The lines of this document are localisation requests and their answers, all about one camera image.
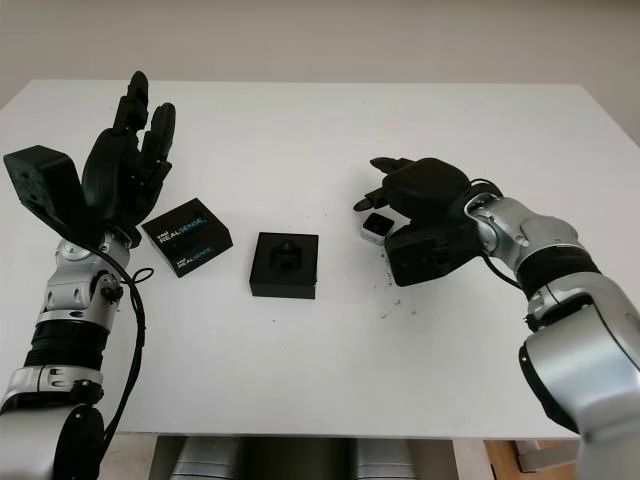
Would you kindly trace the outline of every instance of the white table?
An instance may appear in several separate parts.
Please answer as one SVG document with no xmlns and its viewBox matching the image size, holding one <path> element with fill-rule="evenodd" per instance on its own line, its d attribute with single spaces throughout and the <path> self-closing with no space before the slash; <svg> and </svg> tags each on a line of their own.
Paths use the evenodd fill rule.
<svg viewBox="0 0 640 480">
<path fill-rule="evenodd" d="M 42 144 L 80 168 L 124 81 L 34 81 L 0 112 L 3 153 Z M 145 238 L 129 269 L 147 310 L 142 374 L 122 431 L 402 437 L 563 437 L 522 377 L 522 294 L 478 260 L 407 288 L 351 207 L 375 156 L 437 156 L 578 227 L 640 300 L 640 151 L 580 87 L 156 82 L 177 128 L 157 216 L 200 198 L 234 247 L 177 279 Z M 0 384 L 22 365 L 56 235 L 0 174 Z M 254 298 L 258 232 L 320 236 L 317 299 Z M 127 302 L 102 371 L 110 418 L 135 325 Z"/>
</svg>

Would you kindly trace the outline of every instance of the realsense box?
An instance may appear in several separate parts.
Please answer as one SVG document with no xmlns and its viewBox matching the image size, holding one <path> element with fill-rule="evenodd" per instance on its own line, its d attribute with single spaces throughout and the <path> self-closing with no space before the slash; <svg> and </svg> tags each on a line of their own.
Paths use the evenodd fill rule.
<svg viewBox="0 0 640 480">
<path fill-rule="evenodd" d="M 197 198 L 145 223 L 142 228 L 178 277 L 233 245 L 227 227 Z"/>
</svg>

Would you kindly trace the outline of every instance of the wire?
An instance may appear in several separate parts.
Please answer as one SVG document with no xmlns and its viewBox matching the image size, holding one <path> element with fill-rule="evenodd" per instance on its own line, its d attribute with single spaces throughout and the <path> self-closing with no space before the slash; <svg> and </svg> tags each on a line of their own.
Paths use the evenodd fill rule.
<svg viewBox="0 0 640 480">
<path fill-rule="evenodd" d="M 138 276 L 141 273 L 144 273 L 144 272 L 148 272 L 148 275 L 146 277 L 138 278 Z M 154 273 L 155 273 L 155 270 L 153 268 L 151 268 L 151 267 L 141 268 L 140 270 L 138 270 L 136 273 L 134 273 L 131 276 L 131 279 L 133 280 L 133 283 L 135 283 L 135 284 L 146 282 L 147 280 L 149 280 L 153 276 Z"/>
<path fill-rule="evenodd" d="M 494 265 L 494 263 L 491 261 L 491 259 L 489 258 L 489 256 L 486 253 L 483 252 L 483 253 L 480 254 L 480 256 L 484 260 L 484 263 L 487 264 L 487 267 L 489 267 L 489 270 L 491 270 L 493 273 L 495 273 L 498 276 L 498 278 L 500 278 L 501 280 L 504 280 L 505 282 L 507 282 L 512 287 L 515 287 L 518 290 L 522 290 L 522 287 L 518 284 L 518 282 L 516 282 L 515 280 L 507 277 L 504 273 L 502 273 L 500 270 L 498 270 L 498 267 L 496 267 Z"/>
<path fill-rule="evenodd" d="M 88 250 L 89 252 L 106 261 L 113 267 L 113 269 L 122 278 L 122 281 L 129 287 L 129 298 L 131 299 L 131 307 L 133 308 L 133 313 L 136 317 L 136 341 L 133 347 L 133 358 L 131 359 L 131 366 L 129 367 L 129 375 L 127 376 L 127 381 L 124 385 L 122 396 L 120 397 L 120 402 L 118 403 L 118 407 L 116 408 L 116 412 L 114 413 L 111 422 L 109 422 L 109 425 L 107 425 L 107 428 L 105 428 L 104 430 L 103 447 L 100 455 L 100 461 L 102 461 L 102 458 L 104 458 L 104 454 L 109 449 L 111 440 L 116 433 L 118 423 L 120 422 L 120 418 L 122 418 L 124 408 L 127 405 L 127 400 L 129 399 L 129 395 L 131 395 L 133 387 L 135 386 L 136 380 L 138 379 L 138 375 L 140 373 L 140 366 L 142 365 L 142 347 L 144 346 L 146 325 L 144 305 L 142 303 L 140 292 L 136 287 L 136 283 L 147 280 L 151 275 L 153 275 L 153 269 L 142 268 L 138 270 L 132 278 L 129 276 L 124 267 L 122 267 L 122 265 L 120 265 L 112 256 L 101 251 L 99 248 L 96 248 L 93 245 L 83 241 L 82 239 L 76 238 L 76 235 L 74 235 L 73 231 L 65 224 L 56 222 L 47 215 L 38 215 L 38 217 L 68 242 L 71 242 L 80 248 L 84 248 L 85 250 Z M 143 277 L 142 279 L 138 279 L 137 277 L 139 276 L 139 274 L 144 271 L 151 271 L 151 273 L 146 277 Z"/>
<path fill-rule="evenodd" d="M 498 192 L 498 194 L 499 194 L 501 197 L 504 197 L 504 195 L 502 194 L 502 191 L 501 191 L 501 190 L 498 188 L 498 186 L 497 186 L 495 183 L 493 183 L 491 180 L 487 180 L 486 178 L 474 178 L 474 179 L 473 179 L 473 180 L 471 180 L 471 182 L 469 182 L 469 183 L 471 183 L 471 185 L 473 185 L 474 183 L 486 183 L 486 184 L 488 184 L 488 185 L 491 185 L 493 188 L 495 188 L 495 189 L 496 189 L 496 191 Z"/>
</svg>

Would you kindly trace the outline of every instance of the black square object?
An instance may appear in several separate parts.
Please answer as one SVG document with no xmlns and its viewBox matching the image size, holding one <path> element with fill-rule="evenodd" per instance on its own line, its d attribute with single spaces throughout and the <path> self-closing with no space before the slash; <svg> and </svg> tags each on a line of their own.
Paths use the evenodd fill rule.
<svg viewBox="0 0 640 480">
<path fill-rule="evenodd" d="M 258 235 L 249 285 L 254 297 L 316 298 L 318 236 Z"/>
<path fill-rule="evenodd" d="M 378 213 L 372 213 L 362 224 L 362 228 L 370 232 L 384 237 L 389 230 L 393 227 L 393 220 L 387 217 L 383 217 Z"/>
<path fill-rule="evenodd" d="M 145 223 L 142 228 L 178 277 L 233 245 L 227 227 L 197 198 Z"/>
</svg>

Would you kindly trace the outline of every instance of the intel realsense logo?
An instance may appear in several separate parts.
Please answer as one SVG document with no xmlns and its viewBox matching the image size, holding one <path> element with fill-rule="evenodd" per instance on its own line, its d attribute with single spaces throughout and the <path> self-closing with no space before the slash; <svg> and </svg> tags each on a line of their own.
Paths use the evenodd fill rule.
<svg viewBox="0 0 640 480">
<path fill-rule="evenodd" d="M 213 253 L 213 249 L 211 247 L 207 247 L 204 250 L 202 250 L 201 252 L 196 253 L 193 257 L 190 258 L 181 258 L 180 260 L 178 260 L 177 262 L 177 267 L 178 268 L 183 268 L 186 267 L 187 265 L 189 265 L 191 262 L 195 262 L 196 260 L 198 260 L 199 258 L 204 257 L 205 255 L 207 255 L 208 253 Z"/>
<path fill-rule="evenodd" d="M 159 243 L 168 242 L 172 238 L 178 237 L 183 233 L 187 233 L 189 230 L 193 230 L 198 225 L 202 225 L 203 223 L 207 223 L 207 221 L 202 218 L 196 218 L 193 222 L 183 225 L 182 227 L 174 230 L 173 232 L 169 232 L 169 230 L 162 232 L 160 235 L 156 236 Z"/>
</svg>

